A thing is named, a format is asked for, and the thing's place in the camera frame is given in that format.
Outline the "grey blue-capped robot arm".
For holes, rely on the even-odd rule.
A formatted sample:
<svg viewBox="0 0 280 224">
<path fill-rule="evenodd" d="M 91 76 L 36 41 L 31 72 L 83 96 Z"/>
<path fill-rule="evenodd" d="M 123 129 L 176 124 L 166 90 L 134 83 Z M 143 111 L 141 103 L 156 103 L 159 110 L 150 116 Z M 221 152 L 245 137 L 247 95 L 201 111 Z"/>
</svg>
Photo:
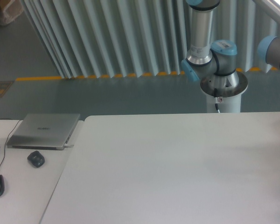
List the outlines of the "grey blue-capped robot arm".
<svg viewBox="0 0 280 224">
<path fill-rule="evenodd" d="M 191 81 L 248 71 L 254 61 L 280 70 L 280 0 L 189 0 L 190 47 L 182 70 Z"/>
</svg>

